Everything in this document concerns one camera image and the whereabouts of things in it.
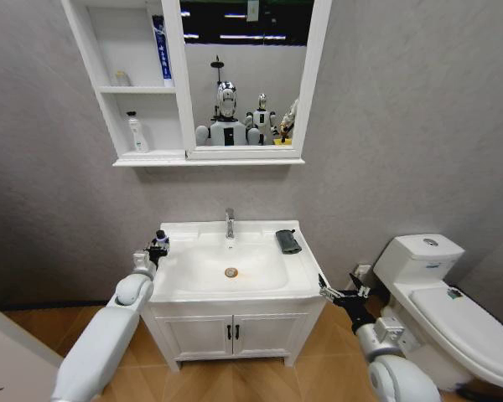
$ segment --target toilet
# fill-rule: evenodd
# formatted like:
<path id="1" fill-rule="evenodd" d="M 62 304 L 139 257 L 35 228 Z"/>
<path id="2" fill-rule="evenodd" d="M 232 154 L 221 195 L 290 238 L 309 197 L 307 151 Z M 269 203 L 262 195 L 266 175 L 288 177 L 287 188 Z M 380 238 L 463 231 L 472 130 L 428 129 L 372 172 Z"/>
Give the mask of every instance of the toilet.
<path id="1" fill-rule="evenodd" d="M 384 317 L 405 327 L 399 346 L 438 388 L 474 377 L 503 387 L 503 325 L 443 278 L 464 250 L 440 234 L 396 237 L 374 272 L 391 292 Z"/>

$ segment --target small bottle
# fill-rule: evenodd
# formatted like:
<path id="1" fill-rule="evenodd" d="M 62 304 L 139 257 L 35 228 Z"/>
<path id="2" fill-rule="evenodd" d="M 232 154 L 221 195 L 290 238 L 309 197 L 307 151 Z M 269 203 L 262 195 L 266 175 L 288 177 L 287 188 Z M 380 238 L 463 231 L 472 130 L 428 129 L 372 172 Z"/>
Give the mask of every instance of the small bottle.
<path id="1" fill-rule="evenodd" d="M 142 123 L 136 118 L 135 111 L 128 111 L 128 125 L 131 127 L 132 138 L 134 139 L 134 149 L 136 152 L 149 152 L 149 145 L 145 141 L 142 131 Z"/>
<path id="2" fill-rule="evenodd" d="M 131 86 L 131 81 L 125 71 L 116 71 L 117 86 Z"/>

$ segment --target white vanity cabinet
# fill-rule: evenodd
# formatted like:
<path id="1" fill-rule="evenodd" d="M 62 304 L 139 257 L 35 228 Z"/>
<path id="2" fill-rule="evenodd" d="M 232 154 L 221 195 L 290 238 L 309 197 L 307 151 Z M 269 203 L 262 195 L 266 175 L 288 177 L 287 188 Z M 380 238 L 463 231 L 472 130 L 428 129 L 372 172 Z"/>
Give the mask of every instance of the white vanity cabinet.
<path id="1" fill-rule="evenodd" d="M 176 360 L 229 358 L 233 354 L 232 316 L 157 317 L 155 320 Z"/>
<path id="2" fill-rule="evenodd" d="M 239 358 L 290 356 L 306 313 L 233 316 L 233 354 Z"/>
<path id="3" fill-rule="evenodd" d="M 322 297 L 149 302 L 142 317 L 173 371 L 183 361 L 218 358 L 283 357 L 291 366 L 323 306 Z"/>

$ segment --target chrome faucet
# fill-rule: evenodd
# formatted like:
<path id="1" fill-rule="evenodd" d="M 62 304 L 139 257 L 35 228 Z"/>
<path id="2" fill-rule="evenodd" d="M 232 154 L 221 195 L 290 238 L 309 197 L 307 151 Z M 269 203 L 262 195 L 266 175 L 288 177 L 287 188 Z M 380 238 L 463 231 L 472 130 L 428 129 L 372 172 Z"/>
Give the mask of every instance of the chrome faucet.
<path id="1" fill-rule="evenodd" d="M 235 211 L 233 208 L 226 209 L 226 239 L 235 239 L 235 233 L 233 232 L 233 224 L 235 223 Z"/>

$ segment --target robot body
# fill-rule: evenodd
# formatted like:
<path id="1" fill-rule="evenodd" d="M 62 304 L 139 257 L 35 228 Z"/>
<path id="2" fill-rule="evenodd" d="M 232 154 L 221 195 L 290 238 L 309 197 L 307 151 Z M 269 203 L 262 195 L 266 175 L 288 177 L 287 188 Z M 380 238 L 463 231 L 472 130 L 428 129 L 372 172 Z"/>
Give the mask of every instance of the robot body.
<path id="1" fill-rule="evenodd" d="M 259 130 L 261 145 L 272 145 L 274 143 L 274 136 L 277 135 L 276 112 L 267 110 L 267 96 L 265 94 L 259 95 L 259 108 L 253 113 L 246 114 L 246 128 L 252 129 L 255 127 Z"/>
<path id="2" fill-rule="evenodd" d="M 239 121 L 216 121 L 210 126 L 211 145 L 247 145 L 246 127 Z"/>
<path id="3" fill-rule="evenodd" d="M 207 138 L 214 146 L 259 145 L 259 131 L 244 126 L 233 117 L 236 112 L 236 87 L 231 82 L 224 81 L 218 86 L 215 110 L 215 123 L 210 128 L 198 126 L 195 129 L 197 145 L 206 145 Z"/>

